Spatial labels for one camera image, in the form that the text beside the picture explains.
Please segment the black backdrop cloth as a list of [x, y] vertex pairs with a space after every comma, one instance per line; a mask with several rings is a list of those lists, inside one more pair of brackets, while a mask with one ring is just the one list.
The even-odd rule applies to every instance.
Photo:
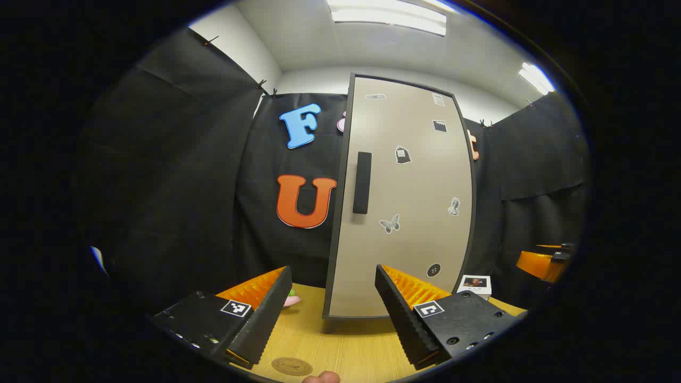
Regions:
[[[386, 318], [377, 264], [445, 291], [529, 289], [510, 242], [579, 240], [588, 150], [574, 107], [543, 95], [487, 127], [450, 90], [351, 72], [342, 94], [268, 94], [190, 28], [95, 104], [74, 188], [87, 246], [141, 310], [291, 267], [322, 317]], [[367, 215], [352, 212], [372, 153]]]

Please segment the ceiling light panel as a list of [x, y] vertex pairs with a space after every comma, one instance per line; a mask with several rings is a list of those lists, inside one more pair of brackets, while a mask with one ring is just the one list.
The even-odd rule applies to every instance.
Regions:
[[545, 73], [543, 73], [540, 68], [533, 64], [523, 62], [518, 75], [520, 75], [523, 80], [527, 81], [530, 85], [535, 87], [535, 89], [542, 95], [555, 92], [554, 86]]
[[404, 0], [326, 0], [335, 23], [375, 23], [444, 37], [447, 17]]

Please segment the round brown coaster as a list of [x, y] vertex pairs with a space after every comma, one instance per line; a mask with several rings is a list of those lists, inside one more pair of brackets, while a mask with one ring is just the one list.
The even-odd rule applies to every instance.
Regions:
[[271, 363], [276, 371], [289, 376], [309, 376], [313, 372], [313, 366], [306, 361], [297, 358], [276, 358]]

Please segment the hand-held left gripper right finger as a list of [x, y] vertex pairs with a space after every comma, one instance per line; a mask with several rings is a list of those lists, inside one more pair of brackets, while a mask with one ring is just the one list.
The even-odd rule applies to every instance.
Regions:
[[472, 290], [446, 293], [383, 264], [376, 266], [375, 288], [416, 369], [456, 363], [520, 322]]

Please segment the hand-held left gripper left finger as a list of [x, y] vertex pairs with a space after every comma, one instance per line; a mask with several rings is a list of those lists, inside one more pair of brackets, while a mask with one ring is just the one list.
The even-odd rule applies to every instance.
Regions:
[[153, 315], [152, 323], [206, 359], [252, 369], [292, 285], [291, 267], [281, 267], [219, 294], [196, 291]]

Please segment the black cabinet door handle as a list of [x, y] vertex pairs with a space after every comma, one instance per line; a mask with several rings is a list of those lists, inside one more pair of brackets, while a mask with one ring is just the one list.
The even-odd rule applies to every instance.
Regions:
[[372, 153], [359, 151], [356, 163], [356, 177], [352, 212], [367, 215], [370, 196]]

